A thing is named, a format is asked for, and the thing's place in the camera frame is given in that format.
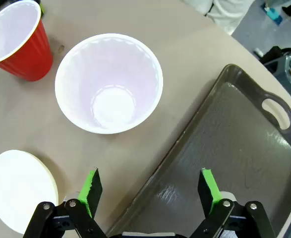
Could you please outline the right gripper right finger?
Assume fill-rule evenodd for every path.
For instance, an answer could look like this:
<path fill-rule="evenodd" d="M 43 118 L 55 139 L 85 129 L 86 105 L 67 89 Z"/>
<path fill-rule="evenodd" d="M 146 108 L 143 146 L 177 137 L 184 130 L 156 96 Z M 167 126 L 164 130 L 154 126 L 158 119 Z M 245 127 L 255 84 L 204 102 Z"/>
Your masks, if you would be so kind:
<path fill-rule="evenodd" d="M 223 231 L 233 231 L 238 238 L 276 237 L 262 203 L 249 201 L 242 206 L 223 198 L 211 170 L 201 169 L 197 190 L 205 219 L 192 238 L 219 238 Z"/>

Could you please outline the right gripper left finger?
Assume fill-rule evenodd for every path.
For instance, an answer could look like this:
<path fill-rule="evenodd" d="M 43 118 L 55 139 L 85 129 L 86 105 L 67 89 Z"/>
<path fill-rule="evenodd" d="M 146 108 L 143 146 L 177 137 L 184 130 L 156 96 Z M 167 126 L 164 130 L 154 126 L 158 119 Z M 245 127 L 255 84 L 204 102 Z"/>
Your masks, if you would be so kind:
<path fill-rule="evenodd" d="M 24 233 L 25 238 L 61 238 L 65 231 L 76 231 L 80 238 L 105 238 L 94 220 L 102 194 L 98 169 L 90 171 L 76 198 L 55 206 L 44 201 L 37 205 Z"/>

